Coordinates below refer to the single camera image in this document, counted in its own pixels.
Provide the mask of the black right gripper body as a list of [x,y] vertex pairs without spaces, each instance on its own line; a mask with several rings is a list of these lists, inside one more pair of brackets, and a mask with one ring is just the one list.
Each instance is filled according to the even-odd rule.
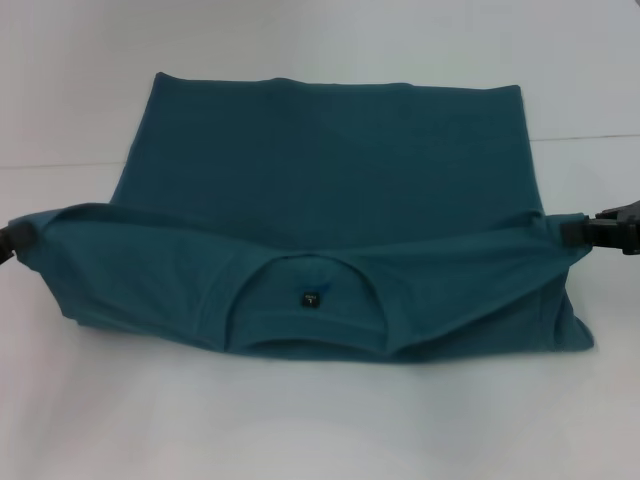
[[639,201],[607,209],[593,220],[593,245],[621,250],[624,255],[639,254]]

